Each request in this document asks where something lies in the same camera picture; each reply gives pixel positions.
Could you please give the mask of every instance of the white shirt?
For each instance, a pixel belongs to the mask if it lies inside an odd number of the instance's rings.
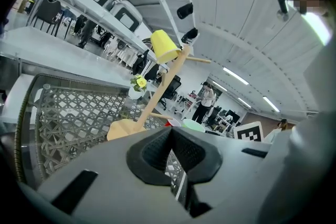
[[[274,129],[271,131],[265,138],[264,138],[264,143],[269,143],[272,144],[275,137],[281,132],[281,129]]]
[[[212,100],[214,98],[214,91],[212,89],[210,90],[205,90],[203,93],[203,98],[201,101],[201,104],[206,107],[210,107],[212,104]]]
[[[231,115],[228,115],[228,116],[225,117],[225,120],[227,122],[231,121],[232,119],[233,119],[233,117]]]
[[[216,93],[214,92],[214,97],[212,98],[212,102],[211,102],[211,105],[212,105],[212,106],[215,106],[216,98],[217,98],[217,95],[216,95]]]

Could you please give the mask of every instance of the computer monitor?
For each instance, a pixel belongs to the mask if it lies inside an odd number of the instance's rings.
[[[237,122],[238,120],[239,120],[239,118],[240,118],[240,116],[239,115],[237,115],[235,112],[233,112],[232,110],[229,110],[227,113],[226,113],[226,116],[228,116],[228,115],[231,115],[232,116],[232,118],[233,118],[233,122]]]
[[[219,116],[222,117],[222,116],[224,116],[225,114],[226,114],[226,110],[223,109],[223,110],[220,112]]]

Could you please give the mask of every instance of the white table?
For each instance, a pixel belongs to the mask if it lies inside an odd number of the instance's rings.
[[[169,111],[171,111],[173,109],[173,107],[176,107],[176,104],[179,101],[180,97],[188,99],[192,103],[187,110],[185,109],[185,111],[180,112],[181,113],[181,119],[184,119],[189,114],[189,112],[194,107],[194,105],[197,104],[197,103],[199,103],[200,100],[197,101],[195,98],[190,97],[188,94],[178,94],[177,97],[176,97],[176,100],[174,101],[174,103],[169,108]]]
[[[48,68],[130,87],[129,70],[36,28],[10,30],[0,41],[5,56],[21,58]]]
[[[131,86],[130,79],[133,75],[128,69],[30,26],[8,31],[6,39],[0,41],[0,52],[4,56],[21,58],[51,69]],[[3,107],[0,116],[2,121],[17,122],[23,98],[32,79],[33,76],[26,74],[17,79]],[[149,91],[155,92],[156,89],[151,83],[147,86]]]
[[[226,128],[225,128],[225,130],[223,130],[223,132],[225,132],[225,131],[229,128],[229,126],[231,126],[231,124],[229,124],[229,123],[226,121],[225,118],[223,118],[223,117],[221,117],[221,116],[219,116],[219,115],[217,115],[216,117],[220,118],[220,121],[219,121],[218,126],[219,126],[222,122],[225,122],[225,123],[226,123]]]

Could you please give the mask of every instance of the wall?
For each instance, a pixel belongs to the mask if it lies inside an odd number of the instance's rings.
[[[178,93],[198,92],[202,87],[201,83],[206,81],[210,75],[210,71],[205,67],[206,63],[196,63],[193,61],[185,61],[181,70],[177,75],[181,78],[181,86]]]
[[[232,110],[236,114],[240,116],[239,121],[241,121],[241,118],[246,114],[247,110],[244,109],[241,105],[239,105],[237,102],[232,100],[229,96],[227,96],[225,93],[222,93],[220,97],[218,98],[215,106],[221,106],[222,109],[225,110]]]
[[[262,127],[262,132],[264,133],[264,137],[266,137],[273,129],[275,129],[277,127],[277,124],[279,123],[279,121],[276,121],[276,120],[273,120],[273,119],[270,119],[264,116],[260,116],[260,115],[253,114],[253,113],[247,113],[241,124],[244,125],[244,124],[252,123],[256,121],[261,122],[261,127]],[[288,123],[288,129],[292,129],[293,126],[294,126],[293,124]]]

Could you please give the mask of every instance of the yellow flower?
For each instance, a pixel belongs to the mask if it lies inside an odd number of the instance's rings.
[[[137,79],[137,84],[139,85],[140,88],[143,88],[146,86],[147,81],[143,77],[140,77]]]

